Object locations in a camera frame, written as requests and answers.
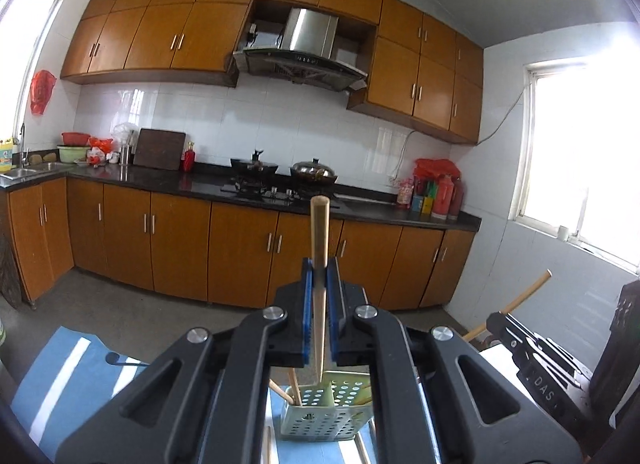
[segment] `cutting board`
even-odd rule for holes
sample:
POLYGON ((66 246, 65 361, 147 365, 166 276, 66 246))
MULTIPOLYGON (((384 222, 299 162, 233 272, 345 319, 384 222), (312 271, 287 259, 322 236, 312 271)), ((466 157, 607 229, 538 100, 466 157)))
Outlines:
POLYGON ((133 164, 162 170, 178 170, 184 148, 184 132, 141 128, 133 164))

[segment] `tiled backsplash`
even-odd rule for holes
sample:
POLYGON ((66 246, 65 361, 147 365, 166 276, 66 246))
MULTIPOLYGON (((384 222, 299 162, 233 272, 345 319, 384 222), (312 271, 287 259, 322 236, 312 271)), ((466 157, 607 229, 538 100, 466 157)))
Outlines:
MULTIPOLYGON (((108 136, 118 123, 177 130, 195 143, 196 161, 229 165, 264 150, 289 166, 317 157, 350 186, 392 192, 410 130, 346 110, 347 94, 241 74, 238 86, 135 83, 83 86, 74 130, 108 136)), ((419 157, 449 157, 450 145, 420 133, 407 143, 400 176, 419 157)))

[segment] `white tile wall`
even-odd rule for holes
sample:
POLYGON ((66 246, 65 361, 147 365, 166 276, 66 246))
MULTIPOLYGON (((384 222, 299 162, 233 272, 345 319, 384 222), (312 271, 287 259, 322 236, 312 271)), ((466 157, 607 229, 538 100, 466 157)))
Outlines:
MULTIPOLYGON (((637 24, 580 25, 485 49, 480 137, 495 130, 522 90, 525 66, 591 56, 628 36, 640 37, 637 24)), ((464 209, 482 217, 482 225, 447 311, 466 327, 475 327, 550 269, 552 279, 517 310, 516 316, 593 368, 609 336, 620 288, 636 276, 508 221, 523 118, 521 100, 490 140, 473 148, 451 149, 450 158, 466 184, 464 209)))
MULTIPOLYGON (((196 161, 229 165, 229 158, 260 157, 289 166, 317 157, 342 184, 393 192, 391 177, 410 130, 346 110, 347 94, 241 74, 236 88, 160 84, 84 86, 74 130, 108 136, 129 121, 187 133, 196 161)), ((448 157, 450 145, 412 134, 399 169, 408 176, 416 158, 448 157)))
MULTIPOLYGON (((42 44, 34 72, 48 70, 56 78, 60 77, 66 51, 88 3, 89 0, 61 0, 42 44)), ((29 104, 26 105, 23 114, 25 147, 45 150, 60 144, 60 133, 73 129, 80 90, 80 85, 58 79, 42 116, 34 116, 29 104)))

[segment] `metal screw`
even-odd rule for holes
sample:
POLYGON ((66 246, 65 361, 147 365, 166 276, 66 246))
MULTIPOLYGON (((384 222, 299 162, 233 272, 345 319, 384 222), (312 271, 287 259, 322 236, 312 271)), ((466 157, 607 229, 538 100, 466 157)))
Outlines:
POLYGON ((359 305, 356 307, 356 316, 362 319, 375 318, 378 310, 373 305, 359 305))
POLYGON ((267 307, 266 309, 262 310, 262 317, 264 319, 274 320, 274 319, 280 319, 283 316, 284 316, 284 311, 280 307, 277 307, 275 305, 271 305, 270 307, 267 307))
POLYGON ((202 327, 196 327, 187 332, 187 341, 191 343, 202 343, 209 337, 209 331, 202 327))
POLYGON ((444 326, 434 327, 433 330, 431 330, 431 335, 438 341, 448 341, 453 338, 453 330, 444 326))

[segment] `granite countertop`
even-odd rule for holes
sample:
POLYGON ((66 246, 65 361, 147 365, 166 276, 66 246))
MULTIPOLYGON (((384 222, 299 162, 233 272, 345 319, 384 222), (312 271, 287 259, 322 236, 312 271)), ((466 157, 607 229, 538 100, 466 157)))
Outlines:
MULTIPOLYGON (((256 198, 238 195, 232 191, 233 182, 228 174, 183 173, 180 171, 156 170, 154 168, 120 166, 117 164, 108 164, 100 168, 74 166, 70 167, 69 170, 30 180, 10 180, 0 177, 0 189, 12 191, 61 176, 91 179, 105 184, 116 184, 153 192, 201 198, 214 202, 225 202, 302 215, 309 214, 307 202, 289 202, 268 197, 256 198)), ((345 188, 344 186, 341 187, 341 190, 337 190, 336 193, 347 193, 343 191, 345 188)), ((336 219, 474 232, 478 231, 481 222, 480 218, 465 212, 460 212, 457 222, 433 222, 430 220, 430 216, 400 209, 390 203, 364 202, 352 200, 348 196, 332 199, 330 214, 332 218, 336 219)))

